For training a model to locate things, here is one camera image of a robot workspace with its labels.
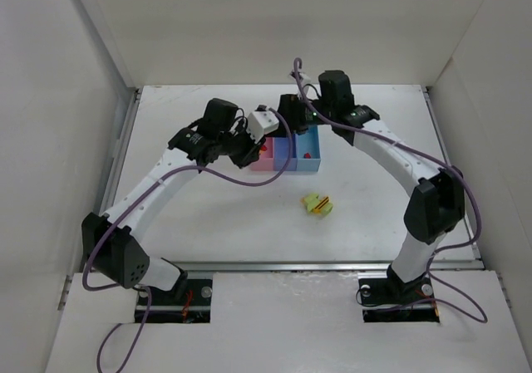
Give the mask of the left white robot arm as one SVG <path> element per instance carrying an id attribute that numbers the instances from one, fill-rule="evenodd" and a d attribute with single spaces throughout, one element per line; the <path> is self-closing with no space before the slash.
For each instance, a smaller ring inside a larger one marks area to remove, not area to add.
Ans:
<path id="1" fill-rule="evenodd" d="M 227 156 L 243 168 L 259 158 L 266 138 L 285 122 L 276 112 L 260 106 L 248 115 L 214 98 L 204 114 L 178 131 L 168 142 L 153 169 L 102 214 L 89 213 L 81 224 L 86 266 L 82 284 L 91 270 L 112 281 L 113 287 L 144 292 L 160 290 L 174 299 L 185 292 L 188 274 L 177 265 L 150 256 L 141 244 L 152 221 L 191 180 L 210 171 L 209 165 Z"/>

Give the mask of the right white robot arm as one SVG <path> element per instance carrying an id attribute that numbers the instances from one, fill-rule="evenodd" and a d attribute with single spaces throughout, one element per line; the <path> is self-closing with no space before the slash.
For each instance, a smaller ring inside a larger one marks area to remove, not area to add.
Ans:
<path id="1" fill-rule="evenodd" d="M 465 215 L 464 190 L 452 169 L 406 150 L 371 107 L 356 103 L 344 71 L 323 72 L 318 98 L 307 91 L 311 81 L 300 70 L 289 74 L 298 88 L 283 95 L 278 111 L 290 130 L 301 135 L 310 127 L 328 124 L 332 131 L 376 161 L 405 190 L 409 201 L 403 216 L 406 238 L 387 269 L 385 301 L 407 302 L 426 275 L 426 267 L 441 240 Z"/>

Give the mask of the dark blue container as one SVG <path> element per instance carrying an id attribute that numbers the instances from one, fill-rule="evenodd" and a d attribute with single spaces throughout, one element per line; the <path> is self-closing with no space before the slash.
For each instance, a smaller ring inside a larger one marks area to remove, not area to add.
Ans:
<path id="1" fill-rule="evenodd" d="M 286 171 L 295 171 L 297 169 L 296 156 L 296 137 L 292 136 L 291 140 L 288 138 L 274 138 L 273 139 L 273 170 L 280 171 L 287 159 L 290 159 Z"/>

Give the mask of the light blue container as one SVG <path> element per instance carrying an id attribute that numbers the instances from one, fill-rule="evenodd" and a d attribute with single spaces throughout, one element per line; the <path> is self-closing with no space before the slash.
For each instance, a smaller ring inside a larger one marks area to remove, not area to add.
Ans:
<path id="1" fill-rule="evenodd" d="M 317 126 L 308 129 L 304 135 L 295 135 L 297 171 L 304 173 L 316 173 L 321 164 L 319 133 Z M 304 159 L 304 154 L 309 153 L 312 158 Z"/>

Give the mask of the pink container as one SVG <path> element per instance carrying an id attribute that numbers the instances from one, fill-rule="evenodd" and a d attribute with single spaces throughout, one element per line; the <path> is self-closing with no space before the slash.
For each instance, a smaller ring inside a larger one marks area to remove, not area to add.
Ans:
<path id="1" fill-rule="evenodd" d="M 273 171 L 273 139 L 267 138 L 264 144 L 268 149 L 260 154 L 258 161 L 249 166 L 252 171 Z"/>

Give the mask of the green yellow lego cluster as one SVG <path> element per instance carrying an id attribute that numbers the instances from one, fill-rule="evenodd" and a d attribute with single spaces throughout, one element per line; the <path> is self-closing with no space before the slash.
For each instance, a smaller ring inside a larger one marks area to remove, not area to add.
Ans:
<path id="1" fill-rule="evenodd" d="M 301 198 L 301 203 L 308 213 L 327 216 L 333 210 L 333 203 L 328 196 L 311 193 Z"/>

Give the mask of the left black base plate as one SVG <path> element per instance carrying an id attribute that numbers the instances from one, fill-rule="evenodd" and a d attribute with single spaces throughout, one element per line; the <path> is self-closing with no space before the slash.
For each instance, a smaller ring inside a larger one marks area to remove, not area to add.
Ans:
<path id="1" fill-rule="evenodd" d="M 152 303 L 146 323 L 204 324 L 210 323 L 213 277 L 193 275 L 188 279 L 179 299 L 168 292 L 151 288 Z"/>

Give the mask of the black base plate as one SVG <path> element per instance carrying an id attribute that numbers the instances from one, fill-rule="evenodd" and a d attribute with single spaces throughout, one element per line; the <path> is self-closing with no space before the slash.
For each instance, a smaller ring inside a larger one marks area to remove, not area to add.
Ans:
<path id="1" fill-rule="evenodd" d="M 188 279 L 179 299 L 168 292 L 151 288 L 152 303 L 146 323 L 204 324 L 210 323 L 213 277 L 193 275 Z"/>
<path id="2" fill-rule="evenodd" d="M 388 285 L 386 277 L 358 279 L 356 299 L 365 323 L 440 322 L 429 278 L 401 295 L 394 294 Z"/>

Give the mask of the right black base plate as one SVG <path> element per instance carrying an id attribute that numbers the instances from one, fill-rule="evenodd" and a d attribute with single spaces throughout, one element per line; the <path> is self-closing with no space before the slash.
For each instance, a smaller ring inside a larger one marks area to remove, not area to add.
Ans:
<path id="1" fill-rule="evenodd" d="M 358 279 L 356 299 L 365 323 L 440 322 L 429 278 L 401 295 L 394 294 L 388 285 L 386 277 Z"/>

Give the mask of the aluminium front rail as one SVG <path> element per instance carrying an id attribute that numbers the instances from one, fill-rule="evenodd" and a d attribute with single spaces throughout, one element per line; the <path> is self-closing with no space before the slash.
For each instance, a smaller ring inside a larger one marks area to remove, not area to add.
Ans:
<path id="1" fill-rule="evenodd" d="M 389 262 L 175 262 L 184 270 L 192 272 L 351 272 L 386 271 Z M 475 260 L 436 260 L 434 270 L 477 271 L 485 266 Z"/>

